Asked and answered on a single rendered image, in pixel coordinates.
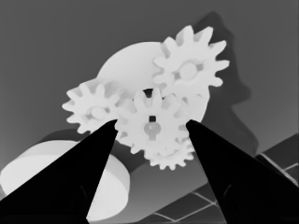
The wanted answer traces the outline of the white toothed gear with keyed hole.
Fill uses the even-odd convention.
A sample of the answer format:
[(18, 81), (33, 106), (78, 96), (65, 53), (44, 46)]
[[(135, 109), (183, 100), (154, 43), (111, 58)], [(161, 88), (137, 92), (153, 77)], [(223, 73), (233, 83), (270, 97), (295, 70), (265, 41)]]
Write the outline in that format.
[(182, 149), (183, 129), (188, 117), (173, 95), (163, 97), (155, 88), (150, 98), (137, 91), (132, 100), (126, 99), (115, 124), (117, 140), (136, 154), (143, 150), (147, 157), (157, 153), (167, 155)]

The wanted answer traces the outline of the large thick white disc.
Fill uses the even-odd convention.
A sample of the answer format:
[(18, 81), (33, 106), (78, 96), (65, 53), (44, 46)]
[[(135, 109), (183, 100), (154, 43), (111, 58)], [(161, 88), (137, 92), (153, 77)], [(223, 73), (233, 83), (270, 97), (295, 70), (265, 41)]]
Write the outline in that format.
[[(26, 149), (0, 172), (0, 186), (5, 195), (8, 196), (76, 144), (76, 141), (71, 140), (51, 140)], [(87, 219), (100, 221), (116, 216), (128, 204), (129, 191), (130, 175), (127, 168), (110, 154)]]

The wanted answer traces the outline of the small white toothed gear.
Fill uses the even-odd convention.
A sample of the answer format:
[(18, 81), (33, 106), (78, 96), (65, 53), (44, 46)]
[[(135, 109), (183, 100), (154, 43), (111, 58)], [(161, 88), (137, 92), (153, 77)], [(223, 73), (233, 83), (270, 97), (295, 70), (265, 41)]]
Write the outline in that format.
[(161, 170), (169, 168), (171, 171), (175, 171), (177, 166), (185, 167), (186, 161), (194, 159), (194, 151), (191, 139), (187, 137), (180, 142), (176, 149), (146, 150), (144, 158), (149, 160), (150, 166), (159, 166)]

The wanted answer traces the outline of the medium white toothed gear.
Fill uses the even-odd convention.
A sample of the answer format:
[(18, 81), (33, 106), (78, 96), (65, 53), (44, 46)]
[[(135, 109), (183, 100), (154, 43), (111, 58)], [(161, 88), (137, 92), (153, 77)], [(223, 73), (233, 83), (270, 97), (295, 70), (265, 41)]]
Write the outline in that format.
[(93, 133), (119, 117), (118, 102), (121, 100), (123, 88), (114, 89), (109, 83), (102, 82), (94, 86), (82, 83), (78, 89), (80, 95), (68, 91), (66, 94), (69, 101), (62, 105), (64, 110), (72, 113), (66, 121), (77, 124), (78, 133)]

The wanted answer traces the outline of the white round carrier with pins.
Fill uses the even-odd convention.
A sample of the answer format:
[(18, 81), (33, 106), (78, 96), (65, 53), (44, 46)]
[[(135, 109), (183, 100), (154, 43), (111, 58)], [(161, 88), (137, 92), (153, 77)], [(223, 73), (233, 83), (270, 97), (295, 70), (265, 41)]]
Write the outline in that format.
[(155, 84), (152, 79), (160, 71), (153, 64), (156, 56), (162, 55), (161, 44), (157, 42), (142, 42), (133, 44), (113, 54), (102, 66), (98, 76), (109, 79), (127, 90), (132, 98), (139, 90), (157, 87), (163, 97), (173, 94), (181, 104), (188, 120), (202, 121), (209, 101), (209, 91), (201, 94), (174, 94), (164, 95), (164, 85)]

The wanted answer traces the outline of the large white toothed gear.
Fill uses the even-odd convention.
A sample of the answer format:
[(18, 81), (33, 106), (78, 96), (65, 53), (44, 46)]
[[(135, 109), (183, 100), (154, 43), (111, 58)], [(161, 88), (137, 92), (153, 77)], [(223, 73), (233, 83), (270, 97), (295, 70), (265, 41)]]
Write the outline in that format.
[(156, 56), (153, 64), (160, 68), (152, 81), (164, 85), (163, 93), (201, 94), (209, 86), (219, 87), (223, 81), (216, 74), (226, 69), (230, 62), (218, 60), (227, 42), (211, 43), (214, 29), (210, 26), (197, 34), (188, 25), (176, 38), (168, 37), (162, 44), (162, 55)]

